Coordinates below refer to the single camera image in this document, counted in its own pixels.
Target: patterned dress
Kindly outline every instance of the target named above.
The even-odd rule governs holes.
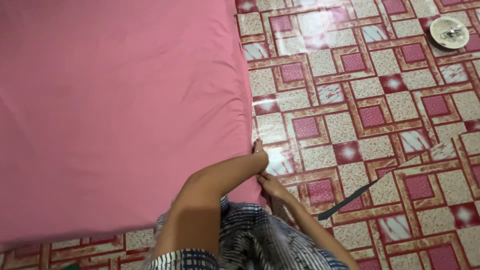
[[[157,257],[149,270],[160,269],[315,269],[343,270],[348,266],[311,239],[265,209],[249,203],[221,202],[219,254],[203,249],[182,249]],[[157,221],[157,236],[165,223]]]

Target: green object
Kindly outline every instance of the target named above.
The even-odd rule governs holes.
[[[65,268],[62,268],[61,270],[80,270],[80,264],[74,263]]]

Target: patterned vinyl floor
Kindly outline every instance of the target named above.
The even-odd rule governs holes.
[[[440,16],[467,26],[464,48],[429,42]],[[313,216],[381,178],[322,221],[364,270],[480,269],[479,16],[475,0],[236,2],[268,171]],[[0,265],[138,269],[152,238],[29,245]]]

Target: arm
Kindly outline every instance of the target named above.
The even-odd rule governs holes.
[[[262,172],[257,177],[258,182],[262,184],[264,190],[272,197],[282,201],[292,214],[301,231],[308,235],[319,248],[324,248],[335,255],[335,257],[346,263],[350,269],[359,270],[355,259],[327,230],[325,230],[312,216],[305,207],[288,192],[278,181],[278,179],[266,172]]]
[[[265,170],[264,151],[225,160],[192,174],[168,212],[153,258],[186,248],[218,252],[220,199],[250,177]]]

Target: mattress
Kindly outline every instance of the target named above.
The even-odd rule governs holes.
[[[233,0],[0,3],[0,243],[151,227],[251,151]],[[230,200],[264,204],[254,179]]]

